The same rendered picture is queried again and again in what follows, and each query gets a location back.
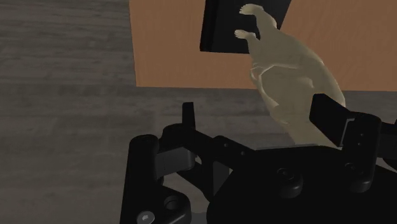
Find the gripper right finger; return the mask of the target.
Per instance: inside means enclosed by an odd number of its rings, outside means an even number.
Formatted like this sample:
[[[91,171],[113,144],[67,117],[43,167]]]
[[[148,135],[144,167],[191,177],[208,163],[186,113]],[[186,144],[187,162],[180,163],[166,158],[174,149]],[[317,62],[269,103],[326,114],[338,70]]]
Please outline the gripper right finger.
[[[326,94],[313,96],[309,120],[341,147],[345,182],[351,192],[369,190],[378,157],[397,168],[397,120],[385,123],[375,115],[350,111]]]

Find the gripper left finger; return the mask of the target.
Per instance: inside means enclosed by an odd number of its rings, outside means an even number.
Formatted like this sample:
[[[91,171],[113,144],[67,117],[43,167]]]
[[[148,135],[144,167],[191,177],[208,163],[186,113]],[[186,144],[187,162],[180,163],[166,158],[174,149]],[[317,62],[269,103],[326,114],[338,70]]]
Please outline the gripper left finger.
[[[181,123],[166,126],[160,137],[131,139],[120,224],[191,224],[189,198],[164,186],[164,177],[176,173],[212,200],[230,170],[239,170],[254,153],[224,136],[197,131],[194,104],[183,103]]]

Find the cream animal figure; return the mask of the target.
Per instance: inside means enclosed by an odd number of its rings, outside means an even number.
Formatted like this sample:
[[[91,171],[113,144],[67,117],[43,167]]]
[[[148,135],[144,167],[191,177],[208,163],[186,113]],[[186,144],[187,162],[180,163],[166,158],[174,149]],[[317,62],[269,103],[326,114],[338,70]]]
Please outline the cream animal figure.
[[[237,29],[252,58],[250,78],[270,116],[295,144],[334,144],[309,120],[314,94],[326,94],[342,106],[345,97],[322,59],[309,47],[277,28],[275,19],[257,4],[245,4],[242,15],[253,15],[259,35]]]

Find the orange wooden board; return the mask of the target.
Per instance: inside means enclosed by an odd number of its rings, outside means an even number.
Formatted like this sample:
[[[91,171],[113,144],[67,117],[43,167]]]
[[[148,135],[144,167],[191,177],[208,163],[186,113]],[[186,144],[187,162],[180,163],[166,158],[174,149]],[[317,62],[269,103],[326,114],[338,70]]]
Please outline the orange wooden board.
[[[252,88],[244,54],[199,49],[205,0],[130,0],[139,87]],[[397,91],[397,0],[292,0],[282,23],[342,90]]]

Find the black robot stand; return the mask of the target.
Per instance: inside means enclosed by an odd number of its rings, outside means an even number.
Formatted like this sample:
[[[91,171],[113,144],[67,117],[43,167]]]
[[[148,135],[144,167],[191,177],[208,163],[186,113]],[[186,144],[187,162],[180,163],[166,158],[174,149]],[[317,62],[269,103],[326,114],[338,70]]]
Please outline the black robot stand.
[[[270,14],[280,29],[291,0],[205,0],[200,51],[214,53],[249,53],[247,43],[235,37],[234,31],[242,29],[260,37],[256,19],[252,15],[241,15],[245,4],[257,4]]]

